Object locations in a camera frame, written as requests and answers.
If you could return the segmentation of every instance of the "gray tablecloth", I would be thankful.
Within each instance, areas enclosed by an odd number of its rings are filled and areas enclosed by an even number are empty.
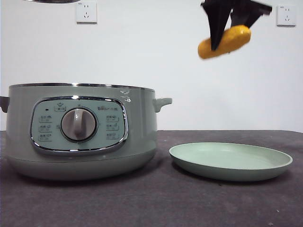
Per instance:
[[[172,163],[170,147],[203,141],[278,149],[294,161],[279,177],[254,183],[212,180]],[[303,227],[303,134],[159,131],[146,166],[82,182],[21,176],[1,159],[0,212],[1,227]]]

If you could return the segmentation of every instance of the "button icon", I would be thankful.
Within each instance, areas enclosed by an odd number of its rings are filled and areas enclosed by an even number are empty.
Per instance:
[[[107,115],[106,121],[107,122],[118,122],[119,118],[116,115]]]
[[[117,134],[115,132],[106,134],[107,140],[117,140],[117,139],[119,139],[119,137],[120,137],[119,134]]]
[[[53,121],[52,116],[48,115],[42,115],[39,117],[39,122],[40,123],[51,123]]]
[[[55,106],[54,109],[56,112],[64,112],[66,111],[66,106]]]
[[[39,126],[39,132],[51,132],[52,131],[52,126],[51,125],[40,125]]]
[[[45,142],[51,142],[52,141],[52,134],[51,133],[47,133],[47,134],[40,134],[39,141],[45,141]]]
[[[106,131],[118,131],[118,130],[119,130],[119,125],[117,123],[106,125]]]

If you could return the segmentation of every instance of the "yellow toy food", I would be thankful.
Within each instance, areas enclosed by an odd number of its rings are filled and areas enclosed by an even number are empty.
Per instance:
[[[232,26],[224,31],[218,48],[215,51],[211,49],[211,39],[202,41],[198,46],[198,54],[201,58],[207,59],[219,56],[239,49],[250,41],[251,31],[245,25]]]

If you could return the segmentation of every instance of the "wall outlet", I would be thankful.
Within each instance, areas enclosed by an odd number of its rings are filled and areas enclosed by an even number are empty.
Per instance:
[[[76,22],[82,23],[97,23],[97,2],[96,1],[81,1],[76,4]]]
[[[276,25],[279,27],[294,27],[296,25],[295,6],[277,6]]]

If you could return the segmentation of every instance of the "metal rim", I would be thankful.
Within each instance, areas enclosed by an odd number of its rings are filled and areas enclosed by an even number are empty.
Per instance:
[[[30,83],[30,84],[14,84],[9,88],[15,87],[113,87],[113,88],[126,88],[126,89],[140,89],[155,92],[155,90],[146,87],[112,85],[112,84],[84,84],[84,83]]]

